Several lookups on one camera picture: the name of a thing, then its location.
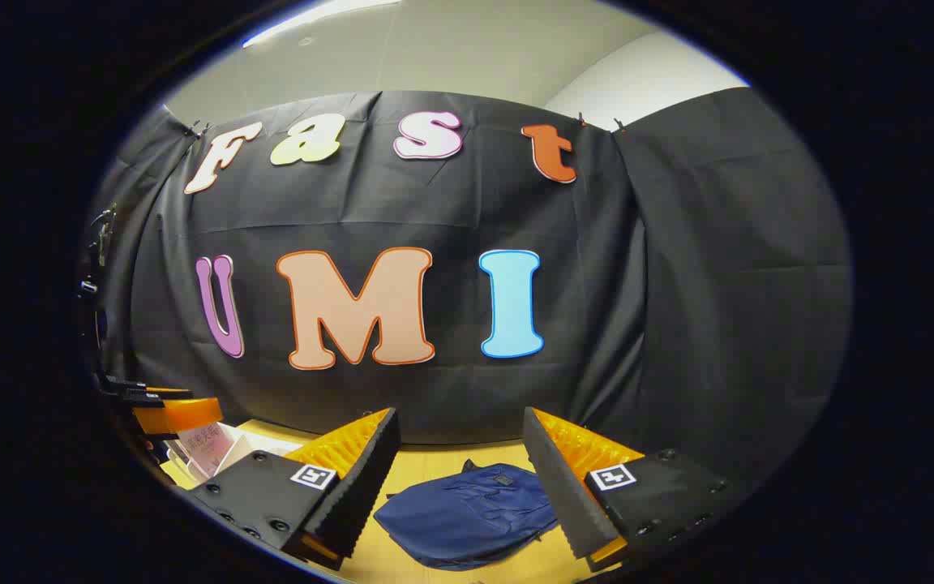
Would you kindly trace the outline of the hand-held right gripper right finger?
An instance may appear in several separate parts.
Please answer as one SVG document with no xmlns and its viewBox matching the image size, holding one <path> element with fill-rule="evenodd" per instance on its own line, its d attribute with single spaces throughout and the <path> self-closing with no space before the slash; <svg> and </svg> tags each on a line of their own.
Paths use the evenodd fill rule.
<svg viewBox="0 0 934 584">
<path fill-rule="evenodd" d="M 527 407 L 522 437 L 575 557 L 645 569 L 734 509 L 734 484 L 675 449 L 641 453 Z"/>
</svg>

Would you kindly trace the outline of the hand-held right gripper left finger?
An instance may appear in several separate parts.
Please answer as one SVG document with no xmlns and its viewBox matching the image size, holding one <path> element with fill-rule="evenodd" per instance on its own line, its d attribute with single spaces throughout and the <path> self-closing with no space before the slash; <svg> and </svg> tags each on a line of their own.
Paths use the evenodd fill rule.
<svg viewBox="0 0 934 584">
<path fill-rule="evenodd" d="M 396 408 L 385 408 L 279 456 L 252 450 L 191 495 L 253 539 L 340 569 L 366 528 L 401 446 Z"/>
</svg>

